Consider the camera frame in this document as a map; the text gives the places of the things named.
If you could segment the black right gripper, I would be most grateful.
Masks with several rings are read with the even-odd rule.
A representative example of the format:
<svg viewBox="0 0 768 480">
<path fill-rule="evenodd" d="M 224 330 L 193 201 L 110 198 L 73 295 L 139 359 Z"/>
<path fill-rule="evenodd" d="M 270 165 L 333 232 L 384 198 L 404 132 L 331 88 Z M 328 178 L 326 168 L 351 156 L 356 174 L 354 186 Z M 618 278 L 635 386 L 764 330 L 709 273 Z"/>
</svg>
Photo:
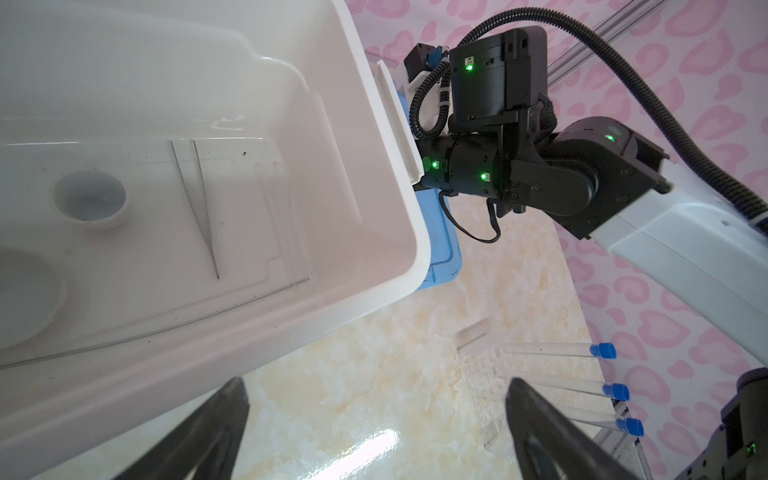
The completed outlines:
<svg viewBox="0 0 768 480">
<path fill-rule="evenodd" d="M 419 185 L 506 200 L 511 162 L 533 142 L 547 95 L 544 28 L 513 28 L 450 54 L 447 132 L 419 140 L 427 166 Z"/>
</svg>

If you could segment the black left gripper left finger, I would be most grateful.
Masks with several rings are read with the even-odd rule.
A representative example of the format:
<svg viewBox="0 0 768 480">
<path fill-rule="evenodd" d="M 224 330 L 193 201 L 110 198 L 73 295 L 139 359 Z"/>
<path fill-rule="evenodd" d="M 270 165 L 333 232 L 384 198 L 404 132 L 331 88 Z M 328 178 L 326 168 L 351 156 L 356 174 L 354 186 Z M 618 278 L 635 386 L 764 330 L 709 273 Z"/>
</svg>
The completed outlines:
<svg viewBox="0 0 768 480">
<path fill-rule="evenodd" d="M 119 479 L 230 479 L 250 404 L 244 381 L 230 379 Z"/>
</svg>

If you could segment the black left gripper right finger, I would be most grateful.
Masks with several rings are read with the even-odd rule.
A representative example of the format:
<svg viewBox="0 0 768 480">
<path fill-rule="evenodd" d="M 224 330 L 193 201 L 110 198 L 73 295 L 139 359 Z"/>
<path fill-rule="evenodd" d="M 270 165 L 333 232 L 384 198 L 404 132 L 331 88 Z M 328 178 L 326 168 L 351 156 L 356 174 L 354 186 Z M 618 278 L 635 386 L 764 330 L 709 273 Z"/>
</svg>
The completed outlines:
<svg viewBox="0 0 768 480">
<path fill-rule="evenodd" d="M 509 384 L 505 412 L 524 479 L 635 477 L 521 378 Z"/>
</svg>

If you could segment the blue capped test tube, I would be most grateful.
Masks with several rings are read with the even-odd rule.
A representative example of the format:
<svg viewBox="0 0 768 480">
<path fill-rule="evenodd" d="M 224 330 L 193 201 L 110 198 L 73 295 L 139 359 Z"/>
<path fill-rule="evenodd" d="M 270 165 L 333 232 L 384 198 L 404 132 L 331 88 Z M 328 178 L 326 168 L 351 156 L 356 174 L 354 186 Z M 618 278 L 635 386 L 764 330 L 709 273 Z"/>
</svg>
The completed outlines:
<svg viewBox="0 0 768 480">
<path fill-rule="evenodd" d="M 622 383 L 605 383 L 603 381 L 595 380 L 533 375 L 524 376 L 523 379 L 536 385 L 560 388 L 591 395 L 602 395 L 617 401 L 628 401 L 630 399 L 629 387 Z"/>
<path fill-rule="evenodd" d="M 463 355 L 479 355 L 485 352 L 501 352 L 523 355 L 586 357 L 615 360 L 617 349 L 612 343 L 481 343 L 475 341 L 457 348 Z"/>
<path fill-rule="evenodd" d="M 616 414 L 596 412 L 592 410 L 563 405 L 557 406 L 557 409 L 566 418 L 572 421 L 577 421 L 600 428 L 616 430 L 635 437 L 643 437 L 645 435 L 645 429 L 642 421 L 635 418 L 622 417 L 617 416 Z"/>
</svg>

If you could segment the clear acrylic test tube rack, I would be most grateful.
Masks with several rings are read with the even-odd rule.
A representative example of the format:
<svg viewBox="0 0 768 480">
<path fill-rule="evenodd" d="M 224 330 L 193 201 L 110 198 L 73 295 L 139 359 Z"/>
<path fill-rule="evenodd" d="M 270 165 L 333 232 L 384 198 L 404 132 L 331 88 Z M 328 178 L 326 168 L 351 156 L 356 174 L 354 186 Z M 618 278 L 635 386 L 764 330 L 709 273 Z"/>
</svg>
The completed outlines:
<svg viewBox="0 0 768 480">
<path fill-rule="evenodd" d="M 503 376 L 499 343 L 490 333 L 488 319 L 477 321 L 453 337 L 462 375 L 467 380 L 477 412 L 484 447 L 492 454 L 510 458 L 512 440 L 505 413 L 509 379 Z"/>
</svg>

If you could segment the blue plastic bin lid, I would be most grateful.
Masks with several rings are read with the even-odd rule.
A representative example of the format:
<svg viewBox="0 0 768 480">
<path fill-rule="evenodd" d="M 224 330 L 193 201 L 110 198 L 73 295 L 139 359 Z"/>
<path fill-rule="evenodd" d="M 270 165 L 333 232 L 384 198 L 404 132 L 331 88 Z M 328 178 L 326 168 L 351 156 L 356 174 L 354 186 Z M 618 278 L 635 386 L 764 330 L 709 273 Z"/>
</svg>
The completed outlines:
<svg viewBox="0 0 768 480">
<path fill-rule="evenodd" d="M 431 246 L 430 266 L 419 290 L 453 281 L 463 266 L 456 228 L 443 212 L 438 194 L 434 189 L 415 192 Z"/>
</svg>

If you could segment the metal tweezers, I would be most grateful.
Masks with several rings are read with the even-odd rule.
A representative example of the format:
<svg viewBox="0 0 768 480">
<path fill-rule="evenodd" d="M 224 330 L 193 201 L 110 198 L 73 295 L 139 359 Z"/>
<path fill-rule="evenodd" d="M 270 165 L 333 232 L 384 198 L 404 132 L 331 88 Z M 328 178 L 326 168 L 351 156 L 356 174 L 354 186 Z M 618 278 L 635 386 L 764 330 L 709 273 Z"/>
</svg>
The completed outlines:
<svg viewBox="0 0 768 480">
<path fill-rule="evenodd" d="M 213 232 L 207 201 L 205 176 L 197 142 L 195 139 L 188 140 L 191 153 L 189 161 L 185 161 L 180 157 L 179 149 L 176 147 L 174 140 L 169 140 L 168 143 L 187 202 L 210 257 L 215 278 L 219 280 L 220 272 L 213 247 Z"/>
</svg>

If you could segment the large white ceramic dish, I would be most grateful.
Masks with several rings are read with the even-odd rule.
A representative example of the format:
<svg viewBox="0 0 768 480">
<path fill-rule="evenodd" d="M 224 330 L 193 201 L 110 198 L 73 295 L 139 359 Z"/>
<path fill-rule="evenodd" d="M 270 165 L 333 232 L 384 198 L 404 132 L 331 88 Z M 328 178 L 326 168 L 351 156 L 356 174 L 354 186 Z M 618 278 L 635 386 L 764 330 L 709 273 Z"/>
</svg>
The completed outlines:
<svg viewBox="0 0 768 480">
<path fill-rule="evenodd" d="M 46 329 L 67 299 L 56 264 L 33 251 L 1 248 L 1 348 L 19 345 Z"/>
</svg>

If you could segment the white plastic storage bin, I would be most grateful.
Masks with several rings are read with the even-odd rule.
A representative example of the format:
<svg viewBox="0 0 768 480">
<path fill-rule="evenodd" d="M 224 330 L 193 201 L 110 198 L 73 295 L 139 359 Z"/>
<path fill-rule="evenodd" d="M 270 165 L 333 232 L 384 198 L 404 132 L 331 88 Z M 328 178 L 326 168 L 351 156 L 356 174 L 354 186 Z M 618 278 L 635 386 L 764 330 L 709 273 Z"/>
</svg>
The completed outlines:
<svg viewBox="0 0 768 480">
<path fill-rule="evenodd" d="M 1 475 L 414 292 L 393 81 L 342 1 L 1 5 Z"/>
</svg>

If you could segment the small white ceramic dish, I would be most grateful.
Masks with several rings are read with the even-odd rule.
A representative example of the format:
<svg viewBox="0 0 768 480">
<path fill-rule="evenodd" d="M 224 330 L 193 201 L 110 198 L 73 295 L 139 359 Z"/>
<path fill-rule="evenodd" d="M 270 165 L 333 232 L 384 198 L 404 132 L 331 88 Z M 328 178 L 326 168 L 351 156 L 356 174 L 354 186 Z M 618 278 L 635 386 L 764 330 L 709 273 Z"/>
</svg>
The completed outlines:
<svg viewBox="0 0 768 480">
<path fill-rule="evenodd" d="M 61 176 L 51 187 L 49 197 L 61 218 L 96 231 L 121 227 L 131 202 L 129 189 L 119 178 L 98 170 Z"/>
</svg>

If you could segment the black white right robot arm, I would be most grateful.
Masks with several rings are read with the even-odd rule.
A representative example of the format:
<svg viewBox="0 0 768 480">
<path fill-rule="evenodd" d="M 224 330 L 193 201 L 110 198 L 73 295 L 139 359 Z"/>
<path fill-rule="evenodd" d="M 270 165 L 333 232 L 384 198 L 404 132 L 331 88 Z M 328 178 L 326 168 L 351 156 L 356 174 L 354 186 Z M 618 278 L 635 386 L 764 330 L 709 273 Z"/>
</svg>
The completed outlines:
<svg viewBox="0 0 768 480">
<path fill-rule="evenodd" d="M 680 157 L 618 120 L 558 129 L 545 26 L 621 80 Z M 504 11 L 407 69 L 423 189 L 482 197 L 489 218 L 533 208 L 644 271 L 759 360 L 767 357 L 767 205 L 711 161 L 596 32 L 542 8 Z"/>
</svg>

